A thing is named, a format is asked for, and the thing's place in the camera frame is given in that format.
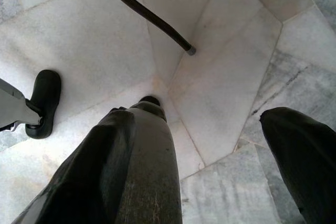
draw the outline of person's foot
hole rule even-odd
[[[146,101],[146,102],[151,102],[151,103],[154,103],[156,104],[157,106],[161,106],[159,100],[151,95],[147,95],[143,98],[141,98],[141,100],[139,102],[142,102],[142,101]]]

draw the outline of metal rod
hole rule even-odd
[[[159,29],[163,30],[167,35],[169,35],[176,43],[178,43],[189,55],[194,55],[196,49],[188,43],[173,27],[171,27],[164,20],[156,16],[142,4],[136,0],[121,0],[135,12],[140,14],[142,17],[147,19],[149,22],[157,26]]]

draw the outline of black rubber shoe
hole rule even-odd
[[[26,133],[29,137],[41,139],[51,135],[60,94],[61,78],[59,74],[52,70],[41,71],[36,77],[33,95],[29,103],[32,105],[32,109],[42,117],[42,120],[38,126],[26,124]]]
[[[146,101],[146,102],[151,102],[151,103],[154,103],[156,104],[157,106],[161,106],[159,100],[151,95],[147,95],[146,97],[143,97],[140,102],[142,101]]]

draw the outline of marble floor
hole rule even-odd
[[[184,223],[304,223],[263,137],[277,106],[336,130],[334,0],[139,0],[197,48],[190,57],[119,0],[0,0],[0,78],[29,98],[63,80],[53,134],[0,133],[0,223],[10,223],[115,106],[160,97]]]

